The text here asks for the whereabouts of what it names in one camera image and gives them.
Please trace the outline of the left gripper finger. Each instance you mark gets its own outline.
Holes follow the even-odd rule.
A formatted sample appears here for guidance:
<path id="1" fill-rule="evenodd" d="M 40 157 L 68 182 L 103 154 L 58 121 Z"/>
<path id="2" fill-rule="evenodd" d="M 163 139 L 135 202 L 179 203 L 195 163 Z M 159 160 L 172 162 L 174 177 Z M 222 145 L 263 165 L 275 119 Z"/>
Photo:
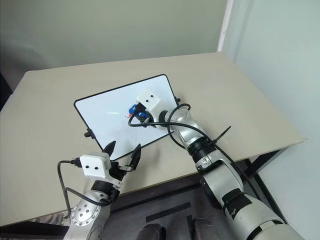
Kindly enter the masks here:
<path id="1" fill-rule="evenodd" d="M 108 158 L 111 158 L 112 153 L 114 152 L 116 145 L 116 141 L 112 141 L 109 144 L 105 146 L 105 148 L 102 150 L 102 153 L 107 154 Z"/>
<path id="2" fill-rule="evenodd" d="M 131 154 L 131 161 L 129 163 L 129 165 L 126 166 L 126 171 L 127 172 L 132 172 L 132 171 L 135 171 L 138 164 L 139 164 L 139 161 L 140 161 L 140 158 L 141 158 L 141 145 L 138 144 L 136 146 L 136 148 L 134 149 L 134 151 L 132 152 Z"/>

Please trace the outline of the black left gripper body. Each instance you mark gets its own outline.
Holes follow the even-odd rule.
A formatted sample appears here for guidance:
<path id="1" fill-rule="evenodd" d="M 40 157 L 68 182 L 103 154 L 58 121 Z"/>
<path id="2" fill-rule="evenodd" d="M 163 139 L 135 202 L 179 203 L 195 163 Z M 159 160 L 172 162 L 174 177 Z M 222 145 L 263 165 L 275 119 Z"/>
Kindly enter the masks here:
<path id="1" fill-rule="evenodd" d="M 131 171 L 131 165 L 120 166 L 117 161 L 111 162 L 110 176 L 116 180 L 122 181 L 127 172 Z"/>

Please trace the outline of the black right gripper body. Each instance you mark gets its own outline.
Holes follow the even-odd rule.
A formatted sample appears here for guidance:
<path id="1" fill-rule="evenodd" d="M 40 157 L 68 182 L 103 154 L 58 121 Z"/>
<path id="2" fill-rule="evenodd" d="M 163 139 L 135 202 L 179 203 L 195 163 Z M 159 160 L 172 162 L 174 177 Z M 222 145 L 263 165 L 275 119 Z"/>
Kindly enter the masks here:
<path id="1" fill-rule="evenodd" d="M 148 112 L 146 108 L 144 108 L 143 111 L 141 111 L 139 113 L 139 121 L 143 125 L 144 128 L 147 128 L 148 126 L 146 124 L 153 123 L 154 118 L 151 115 L 151 113 Z"/>

